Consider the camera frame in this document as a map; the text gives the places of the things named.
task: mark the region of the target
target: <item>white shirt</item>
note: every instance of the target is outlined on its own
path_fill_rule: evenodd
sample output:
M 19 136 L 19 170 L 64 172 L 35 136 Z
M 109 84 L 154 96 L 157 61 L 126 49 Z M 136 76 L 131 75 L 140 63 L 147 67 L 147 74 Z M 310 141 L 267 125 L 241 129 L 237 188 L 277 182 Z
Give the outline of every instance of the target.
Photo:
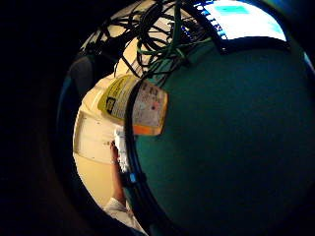
M 134 228 L 145 235 L 148 235 L 146 231 L 141 227 L 138 220 L 134 216 L 134 214 L 127 209 L 123 204 L 114 198 L 110 198 L 107 205 L 103 208 L 103 210 L 112 218 L 115 218 L 122 222 L 123 224 Z

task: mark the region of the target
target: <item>computer screen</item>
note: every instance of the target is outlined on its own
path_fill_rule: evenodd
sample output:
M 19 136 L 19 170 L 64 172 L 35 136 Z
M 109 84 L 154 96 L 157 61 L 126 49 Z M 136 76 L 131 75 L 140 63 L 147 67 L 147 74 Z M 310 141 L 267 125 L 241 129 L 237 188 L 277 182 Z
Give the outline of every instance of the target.
M 222 40 L 259 36 L 286 41 L 284 31 L 274 17 L 248 3 L 204 1 L 194 4 L 194 7 L 215 28 Z

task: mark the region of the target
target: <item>beige wall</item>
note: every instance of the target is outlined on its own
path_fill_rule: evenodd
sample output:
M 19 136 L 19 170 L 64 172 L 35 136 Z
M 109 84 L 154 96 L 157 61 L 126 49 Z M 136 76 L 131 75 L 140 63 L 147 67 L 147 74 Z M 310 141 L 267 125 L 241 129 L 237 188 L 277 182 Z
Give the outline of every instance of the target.
M 113 189 L 110 165 L 75 155 L 77 169 L 95 202 L 101 207 L 110 199 Z
M 148 0 L 144 2 L 141 7 L 148 8 L 152 3 L 153 1 Z M 110 32 L 113 36 L 115 36 L 123 32 L 123 29 L 120 27 L 114 27 L 110 29 Z M 130 63 L 132 63 L 136 58 L 136 43 L 137 41 L 133 40 L 130 46 L 124 52 L 124 56 Z M 125 74 L 127 70 L 128 67 L 122 62 L 122 60 L 120 60 L 117 67 L 117 75 Z M 103 87 L 104 85 L 102 83 L 104 82 L 105 80 L 102 80 L 97 85 Z M 93 97 L 87 96 L 87 99 L 85 99 L 86 106 L 94 107 L 94 101 L 95 100 Z M 84 106 L 81 106 L 80 109 L 90 113 L 89 110 L 84 108 Z M 107 149 L 107 153 L 110 155 L 109 146 L 104 146 L 104 148 Z M 89 193 L 92 195 L 93 199 L 99 206 L 105 206 L 113 193 L 110 164 L 94 161 L 92 159 L 79 156 L 75 153 L 74 158 L 76 161 L 78 173 Z

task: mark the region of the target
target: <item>yellow label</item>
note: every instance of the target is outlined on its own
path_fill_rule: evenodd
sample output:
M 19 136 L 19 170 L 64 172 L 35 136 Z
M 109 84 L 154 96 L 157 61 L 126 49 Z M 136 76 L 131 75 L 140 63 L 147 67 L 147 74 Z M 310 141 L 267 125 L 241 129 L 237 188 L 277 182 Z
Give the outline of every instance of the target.
M 139 79 L 132 75 L 117 78 L 103 94 L 97 108 L 121 125 L 130 92 L 138 81 Z M 166 104 L 167 93 L 144 81 L 135 101 L 133 124 L 142 127 L 160 128 L 163 124 Z

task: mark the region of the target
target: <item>dark background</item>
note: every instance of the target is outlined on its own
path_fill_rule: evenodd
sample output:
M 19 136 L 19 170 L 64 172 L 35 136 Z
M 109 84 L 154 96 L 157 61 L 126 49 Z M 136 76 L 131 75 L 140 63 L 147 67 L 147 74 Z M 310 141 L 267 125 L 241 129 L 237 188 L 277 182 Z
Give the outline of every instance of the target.
M 132 1 L 0 3 L 0 235 L 98 235 L 59 182 L 51 138 L 59 91 L 74 55 L 106 16 L 127 3 Z M 311 1 L 277 4 L 314 58 Z M 312 229 L 314 207 L 311 198 L 305 202 L 287 232 L 307 235 Z

